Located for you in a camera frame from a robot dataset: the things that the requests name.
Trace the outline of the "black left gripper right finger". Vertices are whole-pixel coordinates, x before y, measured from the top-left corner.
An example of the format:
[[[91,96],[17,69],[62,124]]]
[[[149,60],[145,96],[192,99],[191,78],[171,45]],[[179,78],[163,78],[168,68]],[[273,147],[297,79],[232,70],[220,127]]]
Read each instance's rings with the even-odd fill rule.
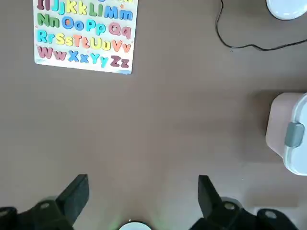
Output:
[[[203,217],[193,230],[296,230],[297,226],[276,209],[263,208],[254,215],[236,200],[223,200],[209,176],[198,177],[198,203]]]

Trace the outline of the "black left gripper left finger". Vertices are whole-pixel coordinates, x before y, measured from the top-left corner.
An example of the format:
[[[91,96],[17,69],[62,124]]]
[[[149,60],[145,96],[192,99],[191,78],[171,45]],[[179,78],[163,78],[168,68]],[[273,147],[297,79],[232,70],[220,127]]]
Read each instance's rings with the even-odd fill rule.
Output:
[[[55,199],[38,202],[19,213],[15,207],[0,208],[2,230],[72,230],[89,199],[87,174],[79,174]]]

